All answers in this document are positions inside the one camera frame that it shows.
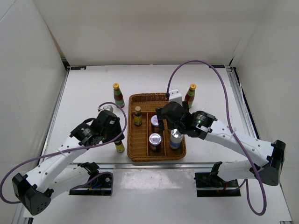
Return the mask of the green label sauce bottle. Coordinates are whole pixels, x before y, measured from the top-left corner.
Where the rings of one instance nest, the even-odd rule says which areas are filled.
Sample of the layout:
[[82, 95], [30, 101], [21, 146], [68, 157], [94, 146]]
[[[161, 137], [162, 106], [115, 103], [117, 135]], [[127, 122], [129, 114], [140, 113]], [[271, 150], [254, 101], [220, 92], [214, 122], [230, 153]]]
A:
[[123, 108], [125, 106], [125, 102], [123, 99], [123, 94], [120, 90], [120, 86], [118, 83], [113, 84], [113, 90], [114, 90], [114, 101], [115, 103], [120, 107]]

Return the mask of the small yellow label bottle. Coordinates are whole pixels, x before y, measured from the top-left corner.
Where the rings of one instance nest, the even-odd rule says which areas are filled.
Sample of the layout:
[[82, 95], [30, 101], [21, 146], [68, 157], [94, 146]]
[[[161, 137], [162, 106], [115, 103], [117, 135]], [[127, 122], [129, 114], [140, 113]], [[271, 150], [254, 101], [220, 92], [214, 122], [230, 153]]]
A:
[[141, 113], [141, 107], [140, 106], [135, 107], [134, 125], [135, 126], [141, 126], [142, 125], [142, 113]]

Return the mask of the white jar silver lid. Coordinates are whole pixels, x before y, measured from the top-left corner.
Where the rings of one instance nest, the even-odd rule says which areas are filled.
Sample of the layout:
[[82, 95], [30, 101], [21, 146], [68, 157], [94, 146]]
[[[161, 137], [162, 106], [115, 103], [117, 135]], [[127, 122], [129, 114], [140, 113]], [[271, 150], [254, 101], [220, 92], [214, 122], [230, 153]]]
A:
[[178, 149], [181, 145], [183, 134], [181, 134], [178, 129], [172, 129], [170, 132], [170, 148]]

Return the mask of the dark jar white lid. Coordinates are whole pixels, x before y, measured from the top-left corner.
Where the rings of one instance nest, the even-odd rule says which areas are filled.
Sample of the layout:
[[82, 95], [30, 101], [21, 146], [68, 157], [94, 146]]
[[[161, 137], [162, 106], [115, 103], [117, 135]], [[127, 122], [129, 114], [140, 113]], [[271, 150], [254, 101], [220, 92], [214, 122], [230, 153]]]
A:
[[162, 137], [158, 133], [152, 133], [149, 136], [149, 147], [154, 152], [160, 152], [161, 150], [161, 143], [162, 143]]
[[150, 123], [151, 123], [151, 130], [152, 130], [152, 132], [153, 133], [159, 133], [160, 132], [160, 128], [159, 128], [159, 123], [158, 123], [157, 115], [154, 115], [154, 116], [151, 117]]

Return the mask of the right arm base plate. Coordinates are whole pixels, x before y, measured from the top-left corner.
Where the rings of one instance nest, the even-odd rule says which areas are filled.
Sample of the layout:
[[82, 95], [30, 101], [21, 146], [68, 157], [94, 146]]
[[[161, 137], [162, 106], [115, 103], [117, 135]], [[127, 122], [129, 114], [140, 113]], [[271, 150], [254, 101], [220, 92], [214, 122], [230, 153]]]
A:
[[239, 197], [240, 186], [238, 181], [224, 181], [218, 176], [222, 162], [216, 162], [210, 172], [195, 172], [197, 197]]

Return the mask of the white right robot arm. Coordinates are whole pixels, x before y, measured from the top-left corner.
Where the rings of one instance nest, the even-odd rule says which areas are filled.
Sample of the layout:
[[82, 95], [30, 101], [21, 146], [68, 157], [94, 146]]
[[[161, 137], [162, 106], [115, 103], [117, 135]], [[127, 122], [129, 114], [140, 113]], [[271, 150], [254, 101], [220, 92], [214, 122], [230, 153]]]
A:
[[257, 179], [263, 184], [277, 186], [285, 160], [283, 141], [273, 143], [259, 140], [239, 131], [204, 111], [189, 112], [186, 103], [169, 102], [156, 109], [160, 130], [164, 122], [181, 134], [222, 145], [246, 157], [244, 161], [217, 162], [210, 173], [210, 182], [221, 186], [234, 179]]

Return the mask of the red label sauce bottle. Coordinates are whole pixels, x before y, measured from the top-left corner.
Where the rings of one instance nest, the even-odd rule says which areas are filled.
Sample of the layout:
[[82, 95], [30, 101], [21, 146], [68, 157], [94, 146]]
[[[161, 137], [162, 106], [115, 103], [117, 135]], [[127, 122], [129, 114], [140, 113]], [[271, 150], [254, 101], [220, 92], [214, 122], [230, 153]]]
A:
[[190, 84], [189, 90], [187, 91], [185, 95], [185, 101], [188, 103], [188, 107], [191, 108], [194, 98], [195, 98], [195, 90], [196, 90], [196, 84], [192, 83]]

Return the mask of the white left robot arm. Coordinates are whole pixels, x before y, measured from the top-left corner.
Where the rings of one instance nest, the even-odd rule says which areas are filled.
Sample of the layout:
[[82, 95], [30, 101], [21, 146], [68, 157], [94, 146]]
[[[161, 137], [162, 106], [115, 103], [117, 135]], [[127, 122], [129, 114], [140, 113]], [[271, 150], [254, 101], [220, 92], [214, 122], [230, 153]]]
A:
[[87, 119], [72, 130], [54, 156], [24, 175], [17, 173], [12, 178], [15, 196], [35, 216], [65, 191], [84, 184], [88, 187], [96, 185], [99, 174], [96, 163], [81, 163], [71, 172], [65, 169], [92, 146], [123, 139], [120, 118], [109, 110], [101, 110], [97, 118]]

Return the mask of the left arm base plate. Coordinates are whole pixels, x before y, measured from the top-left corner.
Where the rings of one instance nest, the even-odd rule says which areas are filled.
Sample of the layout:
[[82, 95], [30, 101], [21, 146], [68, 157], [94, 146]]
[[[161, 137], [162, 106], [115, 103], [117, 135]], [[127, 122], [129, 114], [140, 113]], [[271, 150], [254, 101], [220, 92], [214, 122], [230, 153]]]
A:
[[89, 179], [82, 187], [74, 187], [69, 190], [71, 196], [111, 196], [113, 194], [114, 175], [113, 172], [100, 171], [95, 163], [79, 163], [77, 167], [84, 168]]

